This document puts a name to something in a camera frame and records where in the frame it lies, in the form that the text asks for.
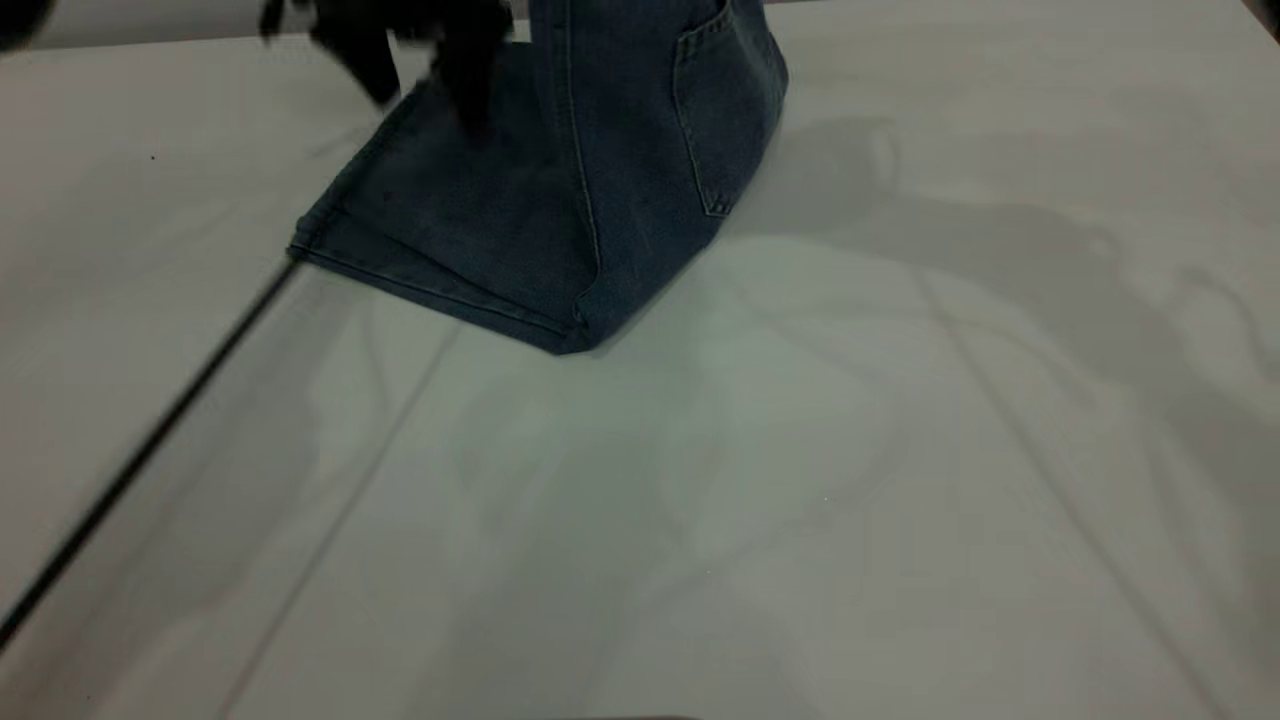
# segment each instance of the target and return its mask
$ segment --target denim fabric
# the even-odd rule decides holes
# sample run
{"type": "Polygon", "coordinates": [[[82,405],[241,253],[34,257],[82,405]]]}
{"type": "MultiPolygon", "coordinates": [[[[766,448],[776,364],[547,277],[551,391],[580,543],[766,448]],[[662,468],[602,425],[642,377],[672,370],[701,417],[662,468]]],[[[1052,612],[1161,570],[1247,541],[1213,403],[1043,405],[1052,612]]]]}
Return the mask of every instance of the denim fabric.
{"type": "Polygon", "coordinates": [[[595,347],[710,242],[773,135],[762,0],[534,0],[476,145],[420,83],[289,252],[554,354],[595,347]]]}

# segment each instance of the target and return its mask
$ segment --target jeans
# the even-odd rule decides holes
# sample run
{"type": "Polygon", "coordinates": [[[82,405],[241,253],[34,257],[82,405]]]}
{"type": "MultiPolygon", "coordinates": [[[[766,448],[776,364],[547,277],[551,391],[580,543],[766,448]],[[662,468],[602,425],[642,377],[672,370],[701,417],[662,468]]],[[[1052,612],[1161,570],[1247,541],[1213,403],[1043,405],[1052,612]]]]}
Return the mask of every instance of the jeans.
{"type": "Polygon", "coordinates": [[[476,143],[424,81],[289,252],[557,355],[598,346],[714,237],[777,127],[762,0],[534,0],[476,143]]]}

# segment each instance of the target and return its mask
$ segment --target white tabletop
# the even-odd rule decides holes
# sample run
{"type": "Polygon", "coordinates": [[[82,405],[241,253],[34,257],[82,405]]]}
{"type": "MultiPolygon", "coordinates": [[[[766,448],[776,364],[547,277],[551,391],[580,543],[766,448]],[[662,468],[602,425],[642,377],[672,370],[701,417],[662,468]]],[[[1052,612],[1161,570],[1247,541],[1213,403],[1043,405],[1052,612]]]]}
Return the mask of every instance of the white tabletop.
{"type": "Polygon", "coordinates": [[[376,122],[301,41],[0,61],[0,606],[230,329],[376,122]]]}
{"type": "MultiPolygon", "coordinates": [[[[774,151],[625,336],[308,268],[0,715],[1280,714],[1280,49],[1211,0],[771,18],[774,151]]],[[[247,47],[116,53],[294,67],[247,47]]]]}

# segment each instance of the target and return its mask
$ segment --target pocket stitching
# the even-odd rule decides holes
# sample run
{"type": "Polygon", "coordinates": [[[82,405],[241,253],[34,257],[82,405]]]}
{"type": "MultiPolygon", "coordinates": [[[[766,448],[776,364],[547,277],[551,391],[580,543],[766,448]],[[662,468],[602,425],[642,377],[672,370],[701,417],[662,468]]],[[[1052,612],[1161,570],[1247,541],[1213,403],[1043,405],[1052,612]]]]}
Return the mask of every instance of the pocket stitching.
{"type": "Polygon", "coordinates": [[[685,136],[685,151],[689,154],[689,161],[694,167],[694,182],[698,184],[698,196],[703,204],[703,213],[717,218],[727,218],[733,209],[733,204],[717,193],[709,192],[703,184],[701,169],[698,167],[698,152],[694,149],[694,132],[689,126],[685,104],[680,96],[680,81],[681,70],[694,58],[695,51],[703,45],[707,36],[722,32],[731,22],[733,22],[733,0],[724,0],[724,6],[721,8],[716,17],[681,35],[676,41],[676,63],[671,78],[672,94],[676,100],[676,115],[680,119],[681,133],[685,136]]]}

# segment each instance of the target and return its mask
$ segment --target table surface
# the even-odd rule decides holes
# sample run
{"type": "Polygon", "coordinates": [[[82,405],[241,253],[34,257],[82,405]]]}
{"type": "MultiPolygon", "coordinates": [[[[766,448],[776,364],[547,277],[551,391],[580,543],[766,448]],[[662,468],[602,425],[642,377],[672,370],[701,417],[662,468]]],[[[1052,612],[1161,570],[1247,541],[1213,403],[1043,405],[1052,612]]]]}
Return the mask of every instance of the table surface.
{"type": "MultiPolygon", "coordinates": [[[[1207,0],[771,19],[782,132],[625,336],[303,269],[0,715],[1275,717],[1280,49],[1207,0]]],[[[0,133],[4,546],[270,274],[375,122],[344,82],[302,41],[0,67],[47,133],[0,133]]]]}

